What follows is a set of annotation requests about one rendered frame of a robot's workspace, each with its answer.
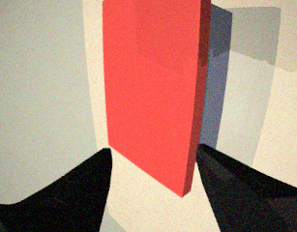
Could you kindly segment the dark grey open box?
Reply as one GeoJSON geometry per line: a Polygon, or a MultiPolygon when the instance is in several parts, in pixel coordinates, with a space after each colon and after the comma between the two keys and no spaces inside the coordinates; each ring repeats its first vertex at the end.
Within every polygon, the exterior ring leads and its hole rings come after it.
{"type": "Polygon", "coordinates": [[[224,107],[226,71],[229,66],[230,32],[233,12],[211,4],[209,61],[206,69],[206,89],[203,98],[201,128],[198,143],[217,150],[219,129],[224,107]]]}

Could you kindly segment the red lid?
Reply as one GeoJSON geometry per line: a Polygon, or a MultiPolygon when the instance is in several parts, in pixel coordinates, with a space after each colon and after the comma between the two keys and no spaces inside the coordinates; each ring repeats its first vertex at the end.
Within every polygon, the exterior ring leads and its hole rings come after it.
{"type": "Polygon", "coordinates": [[[106,138],[153,179],[191,192],[211,0],[104,0],[106,138]]]}

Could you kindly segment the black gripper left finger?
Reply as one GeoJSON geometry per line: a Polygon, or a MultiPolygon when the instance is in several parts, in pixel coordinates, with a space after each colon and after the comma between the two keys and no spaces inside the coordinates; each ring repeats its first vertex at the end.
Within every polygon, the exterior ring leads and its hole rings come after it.
{"type": "Polygon", "coordinates": [[[0,232],[101,232],[113,155],[102,147],[39,192],[0,204],[0,232]]]}

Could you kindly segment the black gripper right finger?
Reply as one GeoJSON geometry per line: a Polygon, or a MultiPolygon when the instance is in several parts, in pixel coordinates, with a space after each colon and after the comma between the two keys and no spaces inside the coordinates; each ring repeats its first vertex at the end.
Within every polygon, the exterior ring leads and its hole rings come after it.
{"type": "Polygon", "coordinates": [[[195,161],[221,232],[297,232],[297,187],[197,144],[195,161]]]}

